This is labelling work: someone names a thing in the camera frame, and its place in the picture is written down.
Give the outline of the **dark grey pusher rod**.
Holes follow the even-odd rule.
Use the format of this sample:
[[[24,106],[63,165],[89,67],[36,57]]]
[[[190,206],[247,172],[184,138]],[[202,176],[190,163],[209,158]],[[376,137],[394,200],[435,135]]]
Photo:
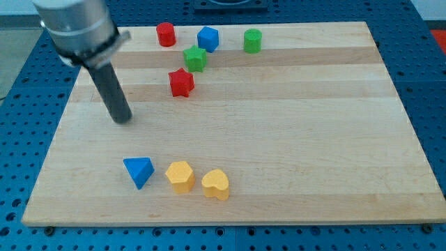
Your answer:
[[[113,122],[127,123],[132,118],[132,111],[113,65],[108,63],[101,68],[88,68],[87,70]]]

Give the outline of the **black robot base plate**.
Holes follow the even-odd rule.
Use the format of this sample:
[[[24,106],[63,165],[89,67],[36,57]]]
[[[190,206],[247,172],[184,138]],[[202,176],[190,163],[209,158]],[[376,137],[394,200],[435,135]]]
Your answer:
[[[267,10],[269,0],[191,0],[195,12]]]

